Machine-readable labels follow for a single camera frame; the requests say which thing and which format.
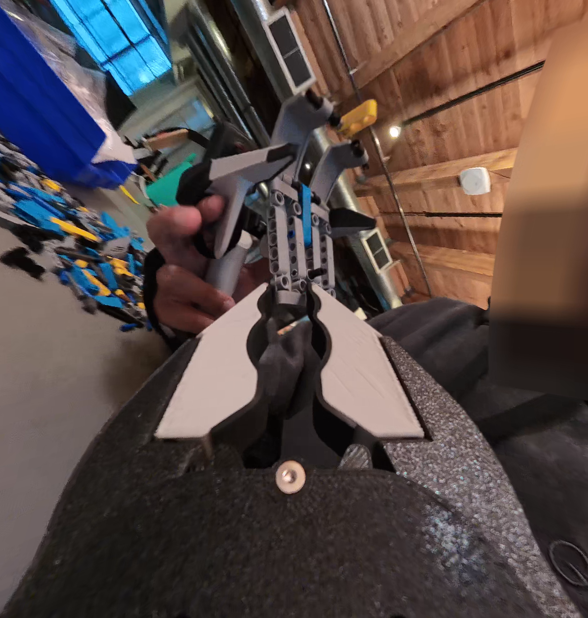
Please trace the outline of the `metal ventilation duct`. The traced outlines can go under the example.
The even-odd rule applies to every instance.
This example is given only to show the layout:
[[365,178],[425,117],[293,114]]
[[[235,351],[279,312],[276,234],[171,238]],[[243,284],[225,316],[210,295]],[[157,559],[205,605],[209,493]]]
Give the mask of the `metal ventilation duct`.
[[[250,36],[254,49],[258,53],[260,62],[264,67],[271,83],[275,86],[277,95],[284,101],[290,97],[291,91],[281,72],[276,60],[274,51],[268,43],[267,35],[262,26],[263,22],[276,11],[268,1],[233,1],[235,11]],[[342,174],[338,185],[330,198],[329,206],[337,208],[340,206],[355,206],[359,212],[363,212],[354,192],[347,181],[346,175]],[[358,260],[363,273],[366,276],[369,287],[373,290],[377,298],[377,305],[382,310],[390,310],[401,305],[397,288],[391,280],[389,270],[383,274],[377,274],[371,266],[369,258],[363,249],[360,235],[345,237],[338,241],[350,247],[350,250]]]

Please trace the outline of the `pile of toy bricks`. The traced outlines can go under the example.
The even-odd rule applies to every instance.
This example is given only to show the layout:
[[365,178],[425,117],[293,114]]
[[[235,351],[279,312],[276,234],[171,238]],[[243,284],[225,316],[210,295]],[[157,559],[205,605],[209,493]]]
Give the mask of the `pile of toy bricks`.
[[141,236],[87,208],[1,133],[0,228],[45,274],[72,290],[86,313],[112,316],[122,332],[152,330],[143,299]]

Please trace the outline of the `person's right hand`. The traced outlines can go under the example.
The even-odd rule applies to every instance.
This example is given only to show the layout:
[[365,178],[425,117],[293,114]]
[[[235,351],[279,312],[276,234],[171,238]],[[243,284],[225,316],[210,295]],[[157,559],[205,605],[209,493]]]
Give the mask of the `person's right hand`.
[[223,198],[213,195],[195,206],[165,207],[149,220],[149,237],[164,261],[156,270],[152,301],[159,325],[195,336],[235,305],[206,282],[207,259],[193,244],[223,208]]

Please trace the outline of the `clear plastic bag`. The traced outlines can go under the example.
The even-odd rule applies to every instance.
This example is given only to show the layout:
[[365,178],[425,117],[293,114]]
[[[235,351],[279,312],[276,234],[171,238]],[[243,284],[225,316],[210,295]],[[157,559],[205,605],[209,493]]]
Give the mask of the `clear plastic bag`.
[[41,56],[88,113],[92,124],[98,126],[103,134],[97,138],[98,148],[92,163],[119,161],[135,164],[132,147],[122,140],[107,116],[105,74],[80,63],[77,55],[81,47],[72,35],[36,16],[29,17],[28,24]]

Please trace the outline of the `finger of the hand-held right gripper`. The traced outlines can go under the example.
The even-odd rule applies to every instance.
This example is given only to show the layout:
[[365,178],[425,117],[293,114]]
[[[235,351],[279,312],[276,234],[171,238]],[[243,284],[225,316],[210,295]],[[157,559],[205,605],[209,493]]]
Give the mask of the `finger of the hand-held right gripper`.
[[283,172],[298,158],[298,145],[283,143],[277,146],[248,151],[213,159],[209,180],[218,181],[227,176],[239,176],[252,184],[267,182]]
[[376,228],[376,220],[356,210],[335,208],[329,212],[331,232],[362,232]]

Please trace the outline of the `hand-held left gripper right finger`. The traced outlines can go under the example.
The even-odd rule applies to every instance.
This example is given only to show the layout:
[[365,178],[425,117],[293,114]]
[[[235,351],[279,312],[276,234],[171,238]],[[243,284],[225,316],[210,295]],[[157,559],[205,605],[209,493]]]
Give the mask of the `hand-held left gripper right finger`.
[[311,286],[311,296],[327,339],[320,394],[329,410],[376,439],[422,439],[424,430],[380,334],[319,285]]

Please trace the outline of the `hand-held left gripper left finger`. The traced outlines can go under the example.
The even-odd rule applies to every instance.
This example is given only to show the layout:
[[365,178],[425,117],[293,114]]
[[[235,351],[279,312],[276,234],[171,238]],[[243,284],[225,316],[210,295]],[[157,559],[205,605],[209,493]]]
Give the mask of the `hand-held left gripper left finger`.
[[155,438],[205,438],[252,401],[258,371],[247,341],[261,319],[258,302],[267,290],[269,285],[261,284],[200,334]]

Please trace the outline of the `grey blue toy assembly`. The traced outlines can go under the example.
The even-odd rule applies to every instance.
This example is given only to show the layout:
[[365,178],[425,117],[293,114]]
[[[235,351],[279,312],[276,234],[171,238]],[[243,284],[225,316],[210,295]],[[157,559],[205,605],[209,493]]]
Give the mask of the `grey blue toy assembly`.
[[317,190],[301,182],[299,172],[309,139],[325,125],[334,106],[312,90],[299,93],[282,105],[271,145],[290,145],[295,157],[269,184],[267,211],[267,259],[274,300],[288,308],[306,306],[310,282],[320,284],[322,275],[308,278],[309,271],[325,267],[322,239],[329,233],[329,210]]

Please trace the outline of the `blue storage bin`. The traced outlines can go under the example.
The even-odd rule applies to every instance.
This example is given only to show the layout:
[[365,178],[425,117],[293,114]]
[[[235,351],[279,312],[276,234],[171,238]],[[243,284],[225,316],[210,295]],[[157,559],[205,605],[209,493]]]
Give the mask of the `blue storage bin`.
[[[41,56],[28,24],[32,16],[39,17],[14,1],[0,1],[0,133],[55,180],[117,189],[137,164],[92,163],[103,134]],[[88,66],[88,52],[81,49],[77,58],[99,70]],[[118,133],[135,106],[103,73],[106,113]]]

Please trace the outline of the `white ceiling device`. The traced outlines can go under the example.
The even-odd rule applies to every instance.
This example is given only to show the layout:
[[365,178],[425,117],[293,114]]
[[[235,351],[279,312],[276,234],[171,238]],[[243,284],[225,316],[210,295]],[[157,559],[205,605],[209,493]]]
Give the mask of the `white ceiling device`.
[[490,172],[486,167],[470,167],[459,175],[459,184],[466,195],[479,196],[491,192],[492,182]]

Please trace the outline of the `yellow toy connector pin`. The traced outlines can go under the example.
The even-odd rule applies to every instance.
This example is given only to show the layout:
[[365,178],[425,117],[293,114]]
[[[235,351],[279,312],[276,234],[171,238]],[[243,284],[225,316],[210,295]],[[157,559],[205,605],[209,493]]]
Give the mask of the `yellow toy connector pin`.
[[351,139],[364,129],[375,124],[378,114],[377,101],[368,99],[350,112],[340,116],[336,125],[336,132],[345,138]]

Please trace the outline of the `white air vent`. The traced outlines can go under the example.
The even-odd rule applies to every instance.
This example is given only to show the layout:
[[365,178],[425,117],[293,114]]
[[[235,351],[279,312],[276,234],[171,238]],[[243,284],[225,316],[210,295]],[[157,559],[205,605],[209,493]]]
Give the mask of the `white air vent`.
[[378,228],[360,231],[360,240],[377,274],[383,274],[393,266],[393,258]]
[[316,82],[316,76],[303,49],[287,7],[274,11],[262,24],[281,72],[291,91],[304,94]]

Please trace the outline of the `person's grey sweatshirt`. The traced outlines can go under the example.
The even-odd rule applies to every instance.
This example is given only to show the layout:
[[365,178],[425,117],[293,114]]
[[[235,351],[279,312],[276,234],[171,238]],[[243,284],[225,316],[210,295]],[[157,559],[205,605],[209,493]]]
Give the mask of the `person's grey sweatshirt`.
[[588,401],[489,378],[489,311],[449,298],[401,306],[369,324],[397,342],[481,430],[544,557],[588,617]]

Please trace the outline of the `plywood stand with black arc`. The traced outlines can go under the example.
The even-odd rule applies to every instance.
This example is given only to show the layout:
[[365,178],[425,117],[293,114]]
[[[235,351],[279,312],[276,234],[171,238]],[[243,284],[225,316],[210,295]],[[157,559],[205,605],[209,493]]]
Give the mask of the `plywood stand with black arc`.
[[198,144],[206,149],[210,139],[205,135],[184,127],[167,128],[153,135],[144,135],[132,146],[136,159],[147,157],[152,152],[178,148],[186,142]]

